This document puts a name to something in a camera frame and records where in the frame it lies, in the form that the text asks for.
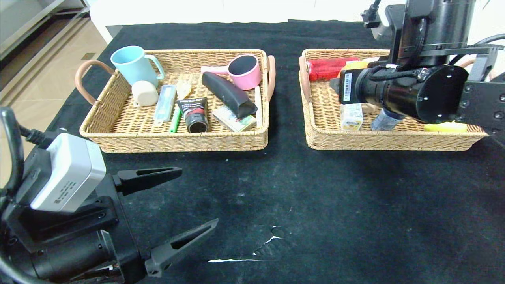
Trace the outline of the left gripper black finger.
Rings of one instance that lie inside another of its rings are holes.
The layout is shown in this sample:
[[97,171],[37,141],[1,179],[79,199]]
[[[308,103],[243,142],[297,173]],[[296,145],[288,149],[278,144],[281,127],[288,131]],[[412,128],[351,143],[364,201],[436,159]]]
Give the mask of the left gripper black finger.
[[180,262],[191,250],[207,240],[216,230],[218,223],[219,219],[215,218],[152,248],[144,261],[147,276],[161,278],[171,266]]
[[113,174],[112,180],[116,191],[127,196],[177,179],[182,173],[183,169],[179,167],[123,170]]

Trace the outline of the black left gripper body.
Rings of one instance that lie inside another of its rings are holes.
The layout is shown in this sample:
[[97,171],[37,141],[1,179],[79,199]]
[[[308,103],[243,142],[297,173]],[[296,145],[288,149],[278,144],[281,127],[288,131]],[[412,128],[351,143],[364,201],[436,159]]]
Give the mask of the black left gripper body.
[[36,211],[37,248],[30,273],[58,284],[132,284],[146,276],[144,261],[112,175],[74,213]]

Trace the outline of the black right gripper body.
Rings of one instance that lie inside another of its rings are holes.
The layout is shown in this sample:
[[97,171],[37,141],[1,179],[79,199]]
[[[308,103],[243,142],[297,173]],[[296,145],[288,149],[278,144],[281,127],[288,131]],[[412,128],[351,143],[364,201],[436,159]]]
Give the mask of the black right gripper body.
[[377,104],[377,83],[370,79],[371,69],[346,69],[339,78],[339,102],[348,104]]

